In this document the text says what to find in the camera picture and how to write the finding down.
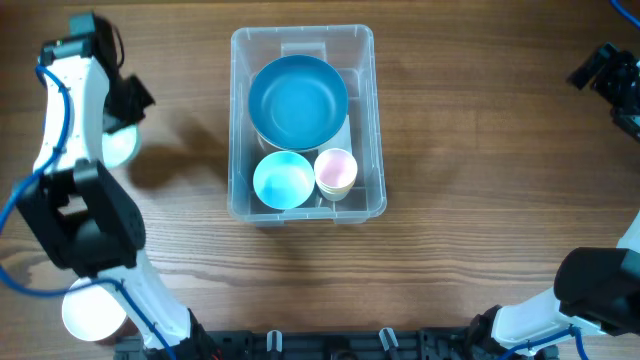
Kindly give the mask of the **mint green cup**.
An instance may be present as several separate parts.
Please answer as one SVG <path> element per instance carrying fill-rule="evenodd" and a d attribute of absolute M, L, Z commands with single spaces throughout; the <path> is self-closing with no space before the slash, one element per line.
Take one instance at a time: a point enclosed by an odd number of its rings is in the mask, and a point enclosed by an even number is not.
<path fill-rule="evenodd" d="M 139 127 L 128 126 L 102 135 L 103 163 L 108 169 L 123 166 L 135 158 L 141 146 Z"/>

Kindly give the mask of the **cream bowl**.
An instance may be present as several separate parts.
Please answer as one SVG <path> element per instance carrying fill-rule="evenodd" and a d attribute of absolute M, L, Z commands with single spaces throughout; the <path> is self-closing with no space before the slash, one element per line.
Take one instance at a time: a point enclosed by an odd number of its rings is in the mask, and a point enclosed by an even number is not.
<path fill-rule="evenodd" d="M 294 133 L 292 136 L 285 135 L 284 137 L 272 139 L 258 130 L 256 130 L 255 133 L 260 141 L 278 150 L 307 152 L 317 149 L 322 145 L 322 142 L 310 134 Z"/>

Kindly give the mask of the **dark blue bowl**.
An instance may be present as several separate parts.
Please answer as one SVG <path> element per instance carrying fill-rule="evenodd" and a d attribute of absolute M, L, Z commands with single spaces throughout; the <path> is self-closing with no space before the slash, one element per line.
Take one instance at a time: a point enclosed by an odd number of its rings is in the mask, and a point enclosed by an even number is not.
<path fill-rule="evenodd" d="M 308 55 L 272 61 L 256 75 L 248 95 L 255 130 L 272 139 L 310 134 L 323 145 L 340 130 L 348 110 L 348 90 L 339 72 Z"/>

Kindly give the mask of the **light blue cup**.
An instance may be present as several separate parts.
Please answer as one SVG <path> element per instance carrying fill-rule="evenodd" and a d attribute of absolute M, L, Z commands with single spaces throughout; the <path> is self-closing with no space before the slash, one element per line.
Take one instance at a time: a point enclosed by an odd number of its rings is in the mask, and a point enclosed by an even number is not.
<path fill-rule="evenodd" d="M 310 162 L 291 151 L 264 157 L 253 174 L 253 187 L 262 203 L 276 210 L 289 210 L 305 203 L 315 188 Z"/>

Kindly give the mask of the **lilac cup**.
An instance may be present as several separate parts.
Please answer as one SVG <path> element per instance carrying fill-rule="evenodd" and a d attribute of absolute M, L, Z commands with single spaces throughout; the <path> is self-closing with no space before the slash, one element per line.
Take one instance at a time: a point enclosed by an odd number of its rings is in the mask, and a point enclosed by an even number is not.
<path fill-rule="evenodd" d="M 90 284 L 90 279 L 80 278 L 71 289 Z M 66 294 L 61 315 L 67 331 L 86 342 L 112 342 L 122 334 L 128 320 L 121 305 L 99 285 Z"/>

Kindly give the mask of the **pink cup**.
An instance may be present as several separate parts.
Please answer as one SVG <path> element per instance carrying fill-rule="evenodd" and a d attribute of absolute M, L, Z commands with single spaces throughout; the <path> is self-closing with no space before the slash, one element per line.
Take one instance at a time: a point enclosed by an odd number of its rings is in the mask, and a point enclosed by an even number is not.
<path fill-rule="evenodd" d="M 321 152 L 314 162 L 316 182 L 331 190 L 351 187 L 358 174 L 355 157 L 340 148 L 331 148 Z"/>

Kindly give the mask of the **clear plastic storage container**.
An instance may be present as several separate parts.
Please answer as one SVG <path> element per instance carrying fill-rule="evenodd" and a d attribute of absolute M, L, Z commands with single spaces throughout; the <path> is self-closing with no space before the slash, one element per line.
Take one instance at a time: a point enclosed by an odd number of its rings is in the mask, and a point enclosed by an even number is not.
<path fill-rule="evenodd" d="M 304 54 L 332 65 L 346 83 L 351 140 L 358 164 L 355 184 L 341 201 L 314 191 L 301 206 L 276 210 L 262 203 L 253 188 L 258 163 L 275 148 L 260 141 L 248 111 L 255 76 L 270 62 Z M 227 209 L 236 220 L 276 226 L 302 220 L 363 223 L 387 205 L 373 31 L 363 24 L 244 27 L 231 37 L 230 119 Z"/>

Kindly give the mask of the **cream cup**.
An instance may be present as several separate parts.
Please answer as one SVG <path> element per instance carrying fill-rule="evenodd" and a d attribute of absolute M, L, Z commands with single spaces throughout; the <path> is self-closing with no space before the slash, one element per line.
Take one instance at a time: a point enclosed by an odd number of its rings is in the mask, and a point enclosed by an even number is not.
<path fill-rule="evenodd" d="M 336 202 L 336 201 L 343 200 L 349 194 L 349 191 L 340 192 L 340 193 L 333 193 L 333 192 L 328 192 L 328 191 L 325 191 L 325 190 L 321 189 L 320 193 L 325 199 L 327 199 L 329 201 Z"/>

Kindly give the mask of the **yellow cup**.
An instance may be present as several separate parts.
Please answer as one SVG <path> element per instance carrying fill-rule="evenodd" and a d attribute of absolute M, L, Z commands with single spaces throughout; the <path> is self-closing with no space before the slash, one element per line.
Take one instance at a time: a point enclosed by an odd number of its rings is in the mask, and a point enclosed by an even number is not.
<path fill-rule="evenodd" d="M 343 193 L 348 193 L 351 188 L 354 185 L 354 181 L 350 182 L 349 184 L 343 186 L 343 187 L 332 187 L 329 185 L 326 185 L 324 183 L 322 183 L 321 181 L 317 181 L 316 185 L 319 187 L 320 191 L 322 193 L 327 193 L 327 194 L 332 194 L 332 195 L 337 195 L 337 194 L 343 194 Z"/>

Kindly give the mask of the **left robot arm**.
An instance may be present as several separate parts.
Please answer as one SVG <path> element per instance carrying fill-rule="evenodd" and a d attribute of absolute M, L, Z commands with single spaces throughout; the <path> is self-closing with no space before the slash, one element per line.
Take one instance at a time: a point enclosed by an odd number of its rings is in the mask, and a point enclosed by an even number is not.
<path fill-rule="evenodd" d="M 217 359 L 214 340 L 151 265 L 141 212 L 103 163 L 104 135 L 133 128 L 154 102 L 137 76 L 121 75 L 123 61 L 119 32 L 93 12 L 72 16 L 68 36 L 42 45 L 43 142 L 1 218 L 19 210 L 56 267 L 111 295 L 146 358 Z"/>

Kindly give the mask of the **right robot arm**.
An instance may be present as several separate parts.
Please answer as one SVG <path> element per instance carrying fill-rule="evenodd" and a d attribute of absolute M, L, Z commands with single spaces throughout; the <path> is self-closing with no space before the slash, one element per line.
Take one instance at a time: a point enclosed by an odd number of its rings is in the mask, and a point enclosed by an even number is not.
<path fill-rule="evenodd" d="M 612 107 L 613 123 L 639 137 L 639 60 L 610 43 L 599 46 L 568 78 L 590 87 Z M 586 355 L 586 336 L 639 332 L 639 223 L 613 248 L 580 247 L 561 263 L 551 288 L 515 305 L 496 306 L 467 328 L 461 350 L 468 359 L 535 357 L 574 339 Z"/>

